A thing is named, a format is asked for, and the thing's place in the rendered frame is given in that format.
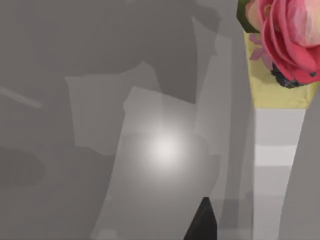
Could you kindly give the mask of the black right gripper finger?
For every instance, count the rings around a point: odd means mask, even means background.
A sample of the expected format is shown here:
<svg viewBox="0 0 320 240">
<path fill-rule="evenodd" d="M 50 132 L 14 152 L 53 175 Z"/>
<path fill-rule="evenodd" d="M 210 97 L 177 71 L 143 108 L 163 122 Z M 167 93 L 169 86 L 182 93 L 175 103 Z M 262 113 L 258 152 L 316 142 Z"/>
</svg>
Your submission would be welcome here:
<svg viewBox="0 0 320 240">
<path fill-rule="evenodd" d="M 217 240 L 217 220 L 209 197 L 203 197 L 183 240 Z"/>
</svg>

